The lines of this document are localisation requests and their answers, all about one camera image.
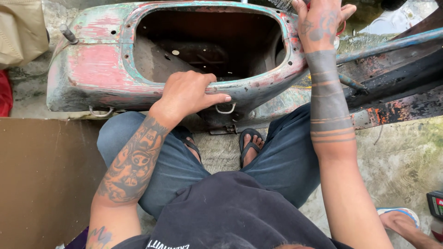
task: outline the black t-shirt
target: black t-shirt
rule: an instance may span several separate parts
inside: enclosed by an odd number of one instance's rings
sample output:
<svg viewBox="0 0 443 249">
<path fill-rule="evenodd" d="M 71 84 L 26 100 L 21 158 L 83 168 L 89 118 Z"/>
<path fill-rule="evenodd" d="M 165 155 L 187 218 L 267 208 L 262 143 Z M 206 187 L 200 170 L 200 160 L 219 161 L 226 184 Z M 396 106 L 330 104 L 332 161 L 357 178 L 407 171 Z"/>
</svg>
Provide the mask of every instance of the black t-shirt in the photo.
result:
<svg viewBox="0 0 443 249">
<path fill-rule="evenodd" d="M 242 172 L 219 172 L 177 195 L 163 208 L 151 235 L 129 238 L 113 249 L 271 249 L 282 244 L 352 249 L 329 239 L 281 194 Z"/>
</svg>

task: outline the beige bag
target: beige bag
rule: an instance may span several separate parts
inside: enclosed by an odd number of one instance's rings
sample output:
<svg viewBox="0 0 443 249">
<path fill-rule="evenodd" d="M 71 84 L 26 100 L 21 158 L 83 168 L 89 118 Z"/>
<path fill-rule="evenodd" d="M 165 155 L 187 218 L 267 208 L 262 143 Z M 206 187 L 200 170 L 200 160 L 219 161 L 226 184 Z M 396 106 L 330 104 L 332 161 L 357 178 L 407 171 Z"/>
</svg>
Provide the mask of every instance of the beige bag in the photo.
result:
<svg viewBox="0 0 443 249">
<path fill-rule="evenodd" d="M 48 45 L 40 0 L 0 0 L 0 69 L 26 65 Z"/>
</svg>

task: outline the black flip-flop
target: black flip-flop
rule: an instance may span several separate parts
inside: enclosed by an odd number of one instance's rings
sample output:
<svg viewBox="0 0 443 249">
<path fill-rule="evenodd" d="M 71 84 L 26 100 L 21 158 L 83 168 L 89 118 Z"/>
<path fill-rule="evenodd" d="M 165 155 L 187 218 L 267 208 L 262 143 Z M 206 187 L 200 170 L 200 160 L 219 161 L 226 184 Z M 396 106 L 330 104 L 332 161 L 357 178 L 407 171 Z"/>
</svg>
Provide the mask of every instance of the black flip-flop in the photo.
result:
<svg viewBox="0 0 443 249">
<path fill-rule="evenodd" d="M 198 157 L 200 158 L 200 162 L 202 161 L 202 156 L 200 155 L 200 151 L 198 150 L 197 146 L 193 144 L 191 141 L 187 140 L 187 137 L 190 137 L 192 140 L 194 140 L 194 137 L 192 136 L 192 133 L 188 130 L 188 128 L 180 125 L 176 126 L 171 133 L 177 138 L 180 139 L 184 144 L 194 149 Z"/>
<path fill-rule="evenodd" d="M 243 147 L 244 147 L 244 145 L 245 145 L 245 135 L 246 135 L 246 134 L 249 134 L 249 135 L 251 136 L 251 140 L 250 140 L 249 143 L 246 145 L 246 147 L 243 149 Z M 245 129 L 245 130 L 241 133 L 241 135 L 240 135 L 240 153 L 241 153 L 240 160 L 241 160 L 241 167 L 242 167 L 242 168 L 243 168 L 243 160 L 245 159 L 246 153 L 248 153 L 248 150 L 249 150 L 250 148 L 254 148 L 254 150 L 255 150 L 257 153 L 260 153 L 260 148 L 259 148 L 255 143 L 252 142 L 252 139 L 253 139 L 254 135 L 257 135 L 257 139 L 258 139 L 258 138 L 261 138 L 261 140 L 263 141 L 263 137 L 261 137 L 260 132 L 258 132 L 258 131 L 255 130 L 255 129 L 252 129 L 252 128 L 247 128 L 247 129 Z"/>
</svg>

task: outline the battery pack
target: battery pack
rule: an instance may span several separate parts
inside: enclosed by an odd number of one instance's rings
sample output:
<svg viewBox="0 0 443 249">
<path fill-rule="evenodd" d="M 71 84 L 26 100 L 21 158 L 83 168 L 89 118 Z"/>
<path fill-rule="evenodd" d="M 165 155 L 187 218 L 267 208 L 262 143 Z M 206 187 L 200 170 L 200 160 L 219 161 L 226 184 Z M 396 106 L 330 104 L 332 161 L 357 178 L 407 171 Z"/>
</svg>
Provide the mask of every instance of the battery pack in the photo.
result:
<svg viewBox="0 0 443 249">
<path fill-rule="evenodd" d="M 432 191 L 426 194 L 432 216 L 443 220 L 443 192 Z"/>
</svg>

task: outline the flip-flop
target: flip-flop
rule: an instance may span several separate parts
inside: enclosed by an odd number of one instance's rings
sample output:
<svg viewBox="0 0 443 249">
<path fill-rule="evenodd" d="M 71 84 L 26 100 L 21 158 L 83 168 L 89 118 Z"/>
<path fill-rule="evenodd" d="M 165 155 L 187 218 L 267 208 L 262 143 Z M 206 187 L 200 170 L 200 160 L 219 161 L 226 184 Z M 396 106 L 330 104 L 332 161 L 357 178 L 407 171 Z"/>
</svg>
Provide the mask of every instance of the flip-flop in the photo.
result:
<svg viewBox="0 0 443 249">
<path fill-rule="evenodd" d="M 245 145 L 245 135 L 246 134 L 249 134 L 251 136 L 251 140 L 249 141 L 249 143 L 244 148 L 244 145 Z M 243 160 L 245 159 L 246 153 L 248 152 L 248 150 L 250 148 L 254 148 L 254 150 L 257 153 L 260 153 L 260 148 L 255 143 L 252 142 L 254 135 L 257 135 L 257 139 L 261 138 L 261 140 L 263 141 L 263 137 L 261 137 L 260 132 L 258 132 L 255 129 L 252 129 L 252 128 L 245 129 L 241 133 L 241 135 L 240 135 L 240 141 L 239 141 L 240 142 L 240 153 L 241 153 L 240 160 L 241 160 L 241 167 L 242 168 L 243 168 Z"/>
<path fill-rule="evenodd" d="M 377 208 L 377 213 L 378 213 L 379 216 L 382 215 L 382 214 L 385 214 L 385 213 L 392 212 L 392 211 L 397 211 L 397 212 L 404 213 L 405 215 L 409 216 L 411 219 L 414 220 L 414 222 L 416 224 L 416 228 L 420 227 L 420 220 L 418 219 L 418 215 L 414 211 L 410 210 L 409 208 L 400 207 L 400 206 L 396 206 L 396 207 L 379 207 L 379 208 Z"/>
<path fill-rule="evenodd" d="M 187 140 L 187 137 L 190 137 L 192 140 L 194 140 L 194 137 L 192 136 L 192 133 L 188 130 L 188 128 L 180 125 L 176 126 L 171 133 L 177 138 L 180 139 L 184 144 L 191 147 L 191 149 L 194 149 L 198 157 L 200 158 L 200 162 L 202 161 L 202 156 L 200 155 L 200 151 L 198 150 L 197 146 L 193 144 L 191 141 Z"/>
</svg>

